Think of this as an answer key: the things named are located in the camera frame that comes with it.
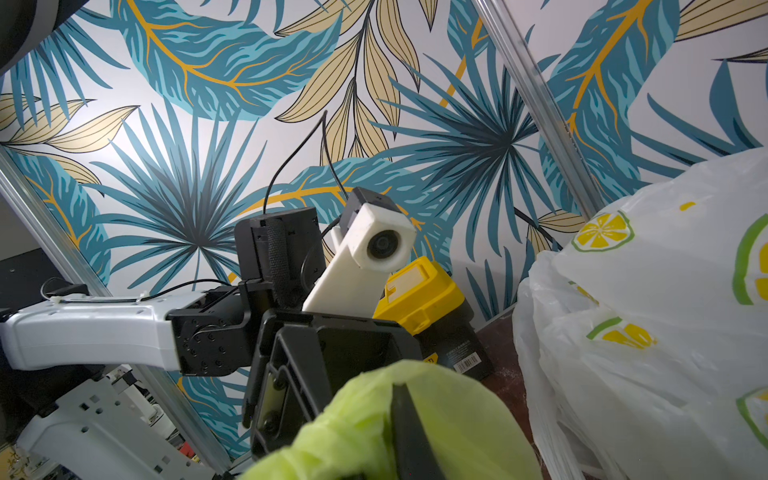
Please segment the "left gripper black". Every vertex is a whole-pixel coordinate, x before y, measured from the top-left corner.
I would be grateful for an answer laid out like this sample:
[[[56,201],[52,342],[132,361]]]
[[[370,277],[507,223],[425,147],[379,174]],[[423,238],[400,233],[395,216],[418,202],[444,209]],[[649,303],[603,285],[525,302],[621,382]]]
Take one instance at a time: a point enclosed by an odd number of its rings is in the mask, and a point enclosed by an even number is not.
[[[309,238],[313,244],[298,264],[298,306],[256,312],[260,326],[243,406],[255,459],[289,445],[352,378],[421,357],[417,341],[393,321],[302,310],[330,264],[310,272],[310,262],[323,253],[320,232]]]

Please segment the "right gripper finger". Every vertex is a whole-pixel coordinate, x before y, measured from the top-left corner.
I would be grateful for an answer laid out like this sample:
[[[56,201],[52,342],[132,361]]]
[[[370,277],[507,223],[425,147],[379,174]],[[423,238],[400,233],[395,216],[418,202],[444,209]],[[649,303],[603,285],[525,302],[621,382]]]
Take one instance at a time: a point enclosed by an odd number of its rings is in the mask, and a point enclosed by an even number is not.
[[[445,480],[405,384],[392,387],[392,443],[400,480]]]

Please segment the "green avocado print plastic bag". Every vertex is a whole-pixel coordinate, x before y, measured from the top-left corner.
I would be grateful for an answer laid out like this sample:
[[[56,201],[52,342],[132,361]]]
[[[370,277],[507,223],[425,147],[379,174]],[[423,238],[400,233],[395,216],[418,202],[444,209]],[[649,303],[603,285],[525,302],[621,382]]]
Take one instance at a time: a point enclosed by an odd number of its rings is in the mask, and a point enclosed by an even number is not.
[[[518,422],[480,382],[402,360],[348,381],[245,479],[540,479]]]

